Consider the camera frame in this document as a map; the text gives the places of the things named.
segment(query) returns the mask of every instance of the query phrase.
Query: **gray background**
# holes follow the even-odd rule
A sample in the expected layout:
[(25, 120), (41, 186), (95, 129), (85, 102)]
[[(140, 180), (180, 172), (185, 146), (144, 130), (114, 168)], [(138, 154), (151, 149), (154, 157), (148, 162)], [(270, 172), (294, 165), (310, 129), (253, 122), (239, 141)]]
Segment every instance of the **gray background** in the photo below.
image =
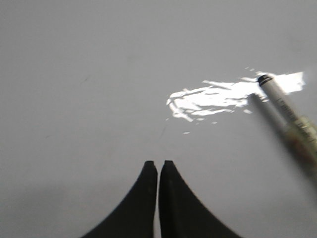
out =
[(173, 160), (239, 235), (315, 237), (315, 189), (257, 105), (195, 125), (166, 100), (304, 71), (291, 99), (317, 121), (316, 24), (315, 0), (0, 0), (0, 236), (80, 237)]

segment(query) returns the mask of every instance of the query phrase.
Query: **pen tip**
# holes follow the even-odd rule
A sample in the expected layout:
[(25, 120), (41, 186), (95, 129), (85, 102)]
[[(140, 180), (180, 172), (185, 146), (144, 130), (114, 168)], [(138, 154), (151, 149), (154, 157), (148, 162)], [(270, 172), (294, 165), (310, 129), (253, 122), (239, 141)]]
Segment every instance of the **pen tip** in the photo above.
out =
[(262, 75), (262, 76), (260, 76), (258, 78), (258, 83), (259, 83), (260, 86), (262, 86), (263, 84), (265, 84), (266, 82), (268, 82), (268, 81), (270, 81), (272, 79), (273, 78), (271, 76), (268, 76), (268, 75), (264, 74), (264, 75)]

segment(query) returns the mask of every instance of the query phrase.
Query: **marker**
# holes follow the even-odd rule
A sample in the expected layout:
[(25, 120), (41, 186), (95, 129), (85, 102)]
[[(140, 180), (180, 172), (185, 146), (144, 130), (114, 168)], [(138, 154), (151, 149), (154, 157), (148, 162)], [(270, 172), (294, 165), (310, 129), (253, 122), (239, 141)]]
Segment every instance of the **marker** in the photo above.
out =
[(265, 92), (272, 104), (288, 122), (285, 136), (291, 145), (299, 150), (301, 155), (309, 158), (317, 165), (317, 127), (306, 117), (297, 113), (295, 107), (287, 98), (274, 78), (262, 75), (258, 78), (259, 86)]

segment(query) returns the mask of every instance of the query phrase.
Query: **white surface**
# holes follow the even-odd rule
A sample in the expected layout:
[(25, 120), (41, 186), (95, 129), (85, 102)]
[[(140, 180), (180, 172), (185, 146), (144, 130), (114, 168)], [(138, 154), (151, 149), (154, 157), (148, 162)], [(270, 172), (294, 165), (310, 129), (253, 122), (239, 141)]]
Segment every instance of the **white surface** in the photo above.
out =
[(204, 80), (303, 71), (306, 86), (290, 97), (317, 121), (316, 8), (0, 0), (0, 236), (80, 237), (145, 160), (160, 171), (168, 159), (242, 237), (315, 237), (316, 192), (255, 104), (196, 125), (166, 100)]

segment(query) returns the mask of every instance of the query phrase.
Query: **pen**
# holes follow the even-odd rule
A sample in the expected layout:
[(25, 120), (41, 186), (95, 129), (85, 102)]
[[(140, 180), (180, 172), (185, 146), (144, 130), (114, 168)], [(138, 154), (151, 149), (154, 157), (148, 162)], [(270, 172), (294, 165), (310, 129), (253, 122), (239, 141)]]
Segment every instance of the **pen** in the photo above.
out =
[(283, 90), (269, 75), (258, 78), (261, 89), (265, 92), (277, 111), (287, 121), (286, 139), (293, 149), (304, 156), (309, 164), (317, 165), (317, 127), (297, 110)]

